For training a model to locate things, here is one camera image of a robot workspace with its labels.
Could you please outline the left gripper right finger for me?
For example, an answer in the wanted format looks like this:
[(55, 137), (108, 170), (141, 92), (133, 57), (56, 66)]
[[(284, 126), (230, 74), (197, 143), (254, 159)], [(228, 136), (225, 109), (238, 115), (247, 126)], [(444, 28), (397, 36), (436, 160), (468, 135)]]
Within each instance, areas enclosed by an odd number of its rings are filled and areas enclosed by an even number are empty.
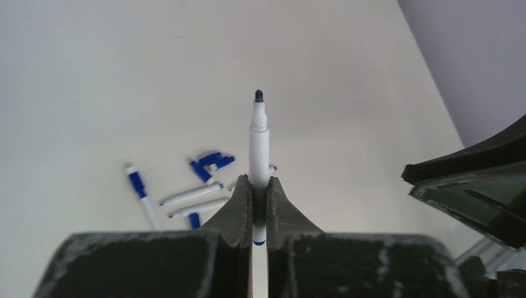
[(271, 176), (266, 196), (267, 249), (279, 250), (290, 235), (324, 233), (288, 199), (278, 177)]

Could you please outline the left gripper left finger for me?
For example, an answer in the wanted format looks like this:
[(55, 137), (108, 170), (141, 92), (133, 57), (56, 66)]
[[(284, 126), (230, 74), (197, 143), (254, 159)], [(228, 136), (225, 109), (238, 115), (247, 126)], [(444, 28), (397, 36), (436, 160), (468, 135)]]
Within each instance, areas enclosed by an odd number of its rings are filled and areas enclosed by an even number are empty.
[(252, 245), (252, 186), (240, 175), (229, 200), (199, 230), (219, 235), (230, 247)]

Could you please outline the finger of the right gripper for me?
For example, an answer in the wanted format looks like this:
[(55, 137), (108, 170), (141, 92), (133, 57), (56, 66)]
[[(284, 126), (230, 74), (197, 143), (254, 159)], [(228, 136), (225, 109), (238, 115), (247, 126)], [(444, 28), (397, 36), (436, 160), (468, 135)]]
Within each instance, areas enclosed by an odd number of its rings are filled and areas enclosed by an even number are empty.
[(525, 116), (493, 137), (458, 152), (405, 166), (409, 184), (525, 161)]
[(415, 199), (510, 249), (525, 248), (525, 162), (417, 183)]

